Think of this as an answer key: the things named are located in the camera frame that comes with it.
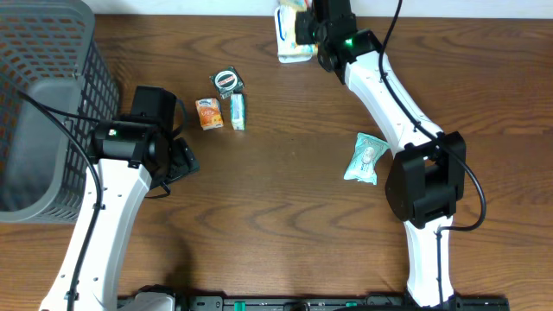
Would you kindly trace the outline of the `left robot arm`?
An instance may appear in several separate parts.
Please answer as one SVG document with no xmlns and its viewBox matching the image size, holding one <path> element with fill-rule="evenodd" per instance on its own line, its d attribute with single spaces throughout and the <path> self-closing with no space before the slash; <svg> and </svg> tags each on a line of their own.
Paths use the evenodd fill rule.
<svg viewBox="0 0 553 311">
<path fill-rule="evenodd" d="M 42 310 L 114 310 L 137 212 L 147 192 L 186 175 L 191 160 L 172 117 L 126 115 L 90 133 L 86 190 L 58 276 Z"/>
</svg>

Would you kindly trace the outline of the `large white snack bag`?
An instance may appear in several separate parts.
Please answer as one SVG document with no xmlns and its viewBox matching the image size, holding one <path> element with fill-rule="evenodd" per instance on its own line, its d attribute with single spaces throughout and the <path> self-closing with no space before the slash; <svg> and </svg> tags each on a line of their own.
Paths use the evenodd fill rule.
<svg viewBox="0 0 553 311">
<path fill-rule="evenodd" d="M 279 0 L 279 4 L 296 11 L 307 11 L 312 6 L 312 0 Z"/>
</svg>

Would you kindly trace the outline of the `teal candy wrapper packet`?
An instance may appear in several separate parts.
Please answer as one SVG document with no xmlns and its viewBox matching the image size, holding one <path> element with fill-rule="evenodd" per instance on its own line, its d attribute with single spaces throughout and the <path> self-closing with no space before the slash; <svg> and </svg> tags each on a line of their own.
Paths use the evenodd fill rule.
<svg viewBox="0 0 553 311">
<path fill-rule="evenodd" d="M 356 180 L 372 185 L 378 184 L 375 171 L 379 158 L 390 148 L 389 144 L 365 133 L 359 133 L 353 157 L 344 173 L 344 180 Z"/>
</svg>

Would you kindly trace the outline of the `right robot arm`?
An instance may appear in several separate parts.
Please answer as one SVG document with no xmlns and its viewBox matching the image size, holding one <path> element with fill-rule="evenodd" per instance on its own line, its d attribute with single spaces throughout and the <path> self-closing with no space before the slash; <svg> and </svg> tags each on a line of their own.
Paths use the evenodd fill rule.
<svg viewBox="0 0 553 311">
<path fill-rule="evenodd" d="M 292 22 L 296 43 L 316 45 L 320 65 L 361 100 L 389 145 L 385 195 L 407 235 L 409 298 L 418 307 L 446 306 L 454 296 L 448 235 L 464 193 L 464 139 L 419 109 L 391 68 L 387 42 L 358 28 L 348 2 L 318 1 Z"/>
</svg>

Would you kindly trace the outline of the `small teal white box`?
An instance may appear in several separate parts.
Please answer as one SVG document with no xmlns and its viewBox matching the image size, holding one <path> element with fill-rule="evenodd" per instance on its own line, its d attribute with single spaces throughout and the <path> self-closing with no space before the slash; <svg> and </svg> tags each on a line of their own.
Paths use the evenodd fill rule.
<svg viewBox="0 0 553 311">
<path fill-rule="evenodd" d="M 245 101 L 241 93 L 231 95 L 231 122 L 235 130 L 245 130 Z"/>
</svg>

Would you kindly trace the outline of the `small orange juice box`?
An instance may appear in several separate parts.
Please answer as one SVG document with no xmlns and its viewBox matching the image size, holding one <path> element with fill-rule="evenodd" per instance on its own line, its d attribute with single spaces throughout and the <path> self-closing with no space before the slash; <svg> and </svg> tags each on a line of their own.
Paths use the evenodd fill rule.
<svg viewBox="0 0 553 311">
<path fill-rule="evenodd" d="M 224 126 L 220 103 L 216 98 L 203 98 L 195 101 L 196 110 L 203 130 L 212 130 Z"/>
</svg>

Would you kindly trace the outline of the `dark green round-label packet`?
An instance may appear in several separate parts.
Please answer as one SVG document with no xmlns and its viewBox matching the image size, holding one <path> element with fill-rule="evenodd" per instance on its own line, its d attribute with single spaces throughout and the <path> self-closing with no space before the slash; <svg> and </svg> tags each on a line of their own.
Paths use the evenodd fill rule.
<svg viewBox="0 0 553 311">
<path fill-rule="evenodd" d="M 210 80 L 222 99 L 229 98 L 245 88 L 245 83 L 235 67 L 228 67 L 216 72 L 210 77 Z"/>
</svg>

